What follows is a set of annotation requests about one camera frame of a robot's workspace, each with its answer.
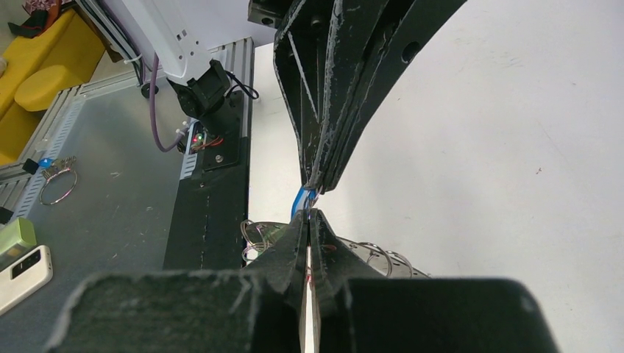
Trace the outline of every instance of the light green object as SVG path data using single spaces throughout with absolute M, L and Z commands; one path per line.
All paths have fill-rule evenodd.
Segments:
M 0 271 L 36 245 L 35 226 L 25 218 L 18 217 L 0 229 Z

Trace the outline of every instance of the round hole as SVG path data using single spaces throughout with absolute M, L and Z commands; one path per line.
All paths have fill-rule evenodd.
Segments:
M 420 44 L 418 44 L 418 42 L 411 42 L 407 46 L 405 46 L 405 49 L 403 49 L 401 59 L 403 59 L 404 63 L 409 64 L 419 51 Z

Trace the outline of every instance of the gray table surface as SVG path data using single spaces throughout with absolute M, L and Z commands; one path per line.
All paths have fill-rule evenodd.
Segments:
M 157 115 L 167 145 L 185 116 L 170 86 L 163 80 L 159 86 Z M 119 87 L 86 98 L 60 152 L 77 157 L 74 192 L 55 206 L 37 203 L 29 214 L 38 243 L 51 249 L 54 276 L 0 317 L 0 352 L 40 352 L 65 300 L 91 274 L 162 268 L 182 155 L 156 148 L 148 101 L 134 82 Z M 70 181 L 60 179 L 46 195 Z

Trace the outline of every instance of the white tabletop surface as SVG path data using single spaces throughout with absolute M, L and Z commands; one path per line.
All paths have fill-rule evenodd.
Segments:
M 471 0 L 416 57 L 318 208 L 433 277 L 509 277 L 563 352 L 624 352 L 624 2 Z M 272 46 L 249 217 L 300 186 Z

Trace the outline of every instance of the yellow chair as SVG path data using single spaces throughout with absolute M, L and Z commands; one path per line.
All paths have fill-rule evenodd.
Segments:
M 59 90 L 88 82 L 103 54 L 100 39 L 73 10 L 39 37 L 16 38 L 9 45 L 2 54 L 7 70 L 0 77 L 0 165 L 19 158 L 39 124 L 36 114 L 15 101 L 16 93 L 20 91 L 19 100 L 28 110 L 45 110 Z M 56 74 L 61 77 L 51 79 Z

